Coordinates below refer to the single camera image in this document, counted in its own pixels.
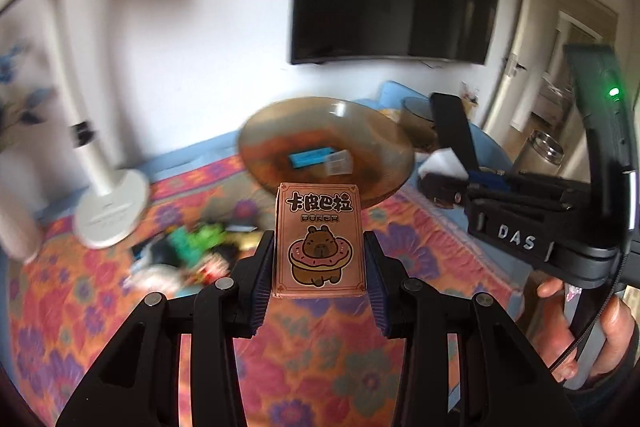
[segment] floral tablecloth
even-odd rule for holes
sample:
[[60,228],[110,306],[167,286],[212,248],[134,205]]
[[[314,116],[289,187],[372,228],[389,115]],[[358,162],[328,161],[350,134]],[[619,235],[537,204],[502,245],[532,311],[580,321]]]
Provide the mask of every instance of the floral tablecloth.
[[[69,217],[50,225],[38,259],[29,266],[12,264],[8,285],[18,386],[45,423],[55,423],[84,372],[143,298],[122,284],[131,263],[129,248],[201,214],[222,217],[256,207],[260,225],[273,227],[274,198],[232,156],[154,184],[144,221],[113,248],[80,245]],[[503,306],[518,291],[411,187],[364,210],[362,219],[386,254],[440,291],[459,296],[488,291]],[[366,297],[271,299],[257,335],[235,346],[251,426],[385,427],[391,422],[404,343],[382,337]],[[179,384],[183,426],[191,424],[189,347],[185,335]],[[456,358],[452,342],[452,388],[458,383]]]

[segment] green toy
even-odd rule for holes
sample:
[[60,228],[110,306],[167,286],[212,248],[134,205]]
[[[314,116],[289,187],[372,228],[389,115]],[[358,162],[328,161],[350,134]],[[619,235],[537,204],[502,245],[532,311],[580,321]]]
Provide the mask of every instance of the green toy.
[[175,248],[178,258],[187,268],[196,266],[206,251],[216,247],[224,239],[225,230],[218,223],[201,225],[194,232],[187,232],[185,227],[180,227],[168,236],[169,243]]

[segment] silver bolt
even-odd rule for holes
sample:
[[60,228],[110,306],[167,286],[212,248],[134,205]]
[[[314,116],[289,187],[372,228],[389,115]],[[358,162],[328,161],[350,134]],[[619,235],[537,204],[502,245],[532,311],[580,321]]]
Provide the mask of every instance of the silver bolt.
[[161,300],[162,300],[162,294],[158,292],[153,292],[153,293],[149,293],[145,297],[145,304],[147,306],[155,306],[156,304],[159,304]]
[[231,277],[221,277],[216,281],[216,288],[219,290],[228,290],[234,285],[234,280]]
[[402,282],[402,286],[404,289],[410,292],[419,292],[422,289],[422,284],[424,284],[420,279],[416,279],[415,277],[411,277],[411,279],[405,279]]
[[494,298],[488,293],[479,293],[476,295],[476,302],[481,306],[489,307],[494,303]]

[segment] round glass plate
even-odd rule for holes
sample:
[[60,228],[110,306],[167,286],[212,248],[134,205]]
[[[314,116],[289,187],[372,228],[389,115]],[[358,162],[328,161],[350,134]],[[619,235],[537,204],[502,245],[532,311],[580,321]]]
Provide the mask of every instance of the round glass plate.
[[[353,173],[327,176],[324,164],[292,167],[290,154],[324,147],[348,150]],[[238,149],[249,173],[272,194],[283,182],[355,184],[362,208],[396,192],[414,168],[414,149],[397,123],[335,98],[292,98],[268,105],[244,124]]]

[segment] white door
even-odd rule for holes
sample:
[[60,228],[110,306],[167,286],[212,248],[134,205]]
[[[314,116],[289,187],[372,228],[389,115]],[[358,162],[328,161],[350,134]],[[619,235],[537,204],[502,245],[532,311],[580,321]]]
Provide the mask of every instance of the white door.
[[557,17],[553,0],[522,0],[511,54],[482,128],[498,144],[504,143],[528,81],[542,78]]

